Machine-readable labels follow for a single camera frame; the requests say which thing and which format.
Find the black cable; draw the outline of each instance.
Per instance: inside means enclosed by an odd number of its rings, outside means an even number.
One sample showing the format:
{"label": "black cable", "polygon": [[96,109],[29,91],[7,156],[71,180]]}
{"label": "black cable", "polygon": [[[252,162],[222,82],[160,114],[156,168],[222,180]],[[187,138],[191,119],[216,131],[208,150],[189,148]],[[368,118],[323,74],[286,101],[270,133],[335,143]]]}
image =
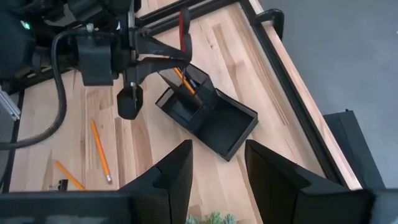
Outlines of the black cable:
{"label": "black cable", "polygon": [[68,35],[76,35],[78,33],[79,33],[78,30],[67,30],[67,31],[61,32],[54,38],[54,40],[52,42],[51,64],[52,64],[52,70],[54,73],[54,81],[55,81],[55,85],[57,87],[57,94],[58,94],[58,113],[57,113],[57,117],[55,118],[55,121],[42,134],[38,134],[31,138],[23,139],[23,140],[14,142],[14,143],[0,142],[0,151],[7,151],[7,150],[11,150],[11,149],[20,149],[22,147],[28,147],[28,146],[37,144],[37,143],[49,138],[52,134],[54,134],[60,128],[60,126],[63,123],[63,120],[65,119],[66,114],[67,114],[67,96],[65,93],[65,87],[62,82],[61,74],[60,74],[59,68],[58,68],[57,45],[58,45],[58,42],[62,38],[66,37]]}

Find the black clip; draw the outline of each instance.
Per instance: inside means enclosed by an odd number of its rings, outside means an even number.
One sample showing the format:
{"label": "black clip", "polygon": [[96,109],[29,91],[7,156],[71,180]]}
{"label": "black clip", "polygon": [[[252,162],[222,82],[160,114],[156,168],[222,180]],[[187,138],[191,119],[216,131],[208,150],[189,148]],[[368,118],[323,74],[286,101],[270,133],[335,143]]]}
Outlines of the black clip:
{"label": "black clip", "polygon": [[57,188],[57,190],[59,190],[59,191],[67,191],[68,190],[68,180],[67,179],[59,180],[57,185],[50,185],[48,190],[55,190],[54,188]]}
{"label": "black clip", "polygon": [[262,22],[271,21],[276,34],[282,40],[284,34],[285,15],[280,9],[268,9],[258,15],[252,20],[252,25],[258,25]]}

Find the black pencil holder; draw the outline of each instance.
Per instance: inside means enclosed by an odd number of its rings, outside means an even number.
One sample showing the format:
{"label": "black pencil holder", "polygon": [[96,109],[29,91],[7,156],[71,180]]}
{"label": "black pencil holder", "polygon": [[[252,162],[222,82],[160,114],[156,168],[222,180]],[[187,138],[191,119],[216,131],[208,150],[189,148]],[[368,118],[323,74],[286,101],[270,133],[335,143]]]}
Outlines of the black pencil holder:
{"label": "black pencil holder", "polygon": [[170,87],[156,105],[229,161],[258,123],[257,112],[215,88],[209,75],[192,64],[183,80],[172,69],[159,74]]}

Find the orange pencil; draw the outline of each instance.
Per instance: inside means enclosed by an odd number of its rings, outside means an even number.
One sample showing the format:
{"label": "orange pencil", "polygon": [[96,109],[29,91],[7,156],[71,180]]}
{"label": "orange pencil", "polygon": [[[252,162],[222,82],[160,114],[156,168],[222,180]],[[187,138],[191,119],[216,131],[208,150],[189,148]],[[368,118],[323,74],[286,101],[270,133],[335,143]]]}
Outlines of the orange pencil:
{"label": "orange pencil", "polygon": [[183,84],[185,85],[185,87],[188,89],[188,91],[194,95],[195,94],[195,90],[191,87],[191,85],[189,84],[189,82],[187,81],[186,78],[184,78],[180,72],[180,70],[178,68],[173,68],[174,72],[178,75],[178,77],[180,77],[180,79],[182,80]]}
{"label": "orange pencil", "polygon": [[109,171],[108,163],[106,162],[104,149],[102,148],[100,136],[98,134],[97,127],[95,126],[95,123],[94,123],[93,119],[91,119],[91,130],[93,131],[94,138],[95,138],[95,144],[97,145],[99,158],[101,158],[102,167],[104,168],[106,181],[107,181],[108,184],[112,184],[112,177],[111,177],[111,173]]}
{"label": "orange pencil", "polygon": [[86,190],[82,184],[76,180],[76,178],[74,178],[69,171],[60,163],[60,161],[54,161],[55,165],[58,167],[58,169],[60,169],[61,172],[63,172],[63,174],[65,174],[66,177],[68,177],[68,180],[72,181],[72,183],[79,189],[79,190]]}

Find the wooden table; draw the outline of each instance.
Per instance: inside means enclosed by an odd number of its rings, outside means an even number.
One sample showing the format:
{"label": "wooden table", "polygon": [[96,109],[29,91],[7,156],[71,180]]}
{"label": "wooden table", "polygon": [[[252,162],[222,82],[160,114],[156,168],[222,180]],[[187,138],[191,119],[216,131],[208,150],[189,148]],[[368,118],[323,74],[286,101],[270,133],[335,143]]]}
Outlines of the wooden table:
{"label": "wooden table", "polygon": [[[146,14],[174,0],[142,2]],[[256,12],[262,8],[251,0]],[[305,106],[320,130],[331,155],[350,188],[360,188],[314,100],[284,49],[274,28],[264,24]],[[264,52],[259,47],[239,4],[233,4],[192,21],[192,63],[210,74],[215,87],[259,113],[259,124],[249,136],[312,172],[324,175],[301,125],[288,102]],[[178,47],[178,31],[157,36]],[[161,160],[184,139],[193,139],[194,175],[189,213],[205,217],[211,212],[232,213],[242,223],[261,223],[244,164],[243,147],[226,162],[195,139],[156,105],[167,88],[156,74],[142,84],[144,106],[134,121],[118,117],[113,87],[84,87],[78,72],[63,75],[68,113],[60,130],[50,139],[16,152],[11,191],[47,190],[65,176],[53,165],[59,160],[90,190],[114,190],[134,180]],[[41,133],[57,112],[52,80],[25,91],[19,139]],[[105,182],[103,168],[90,129],[97,124],[113,184]]]}

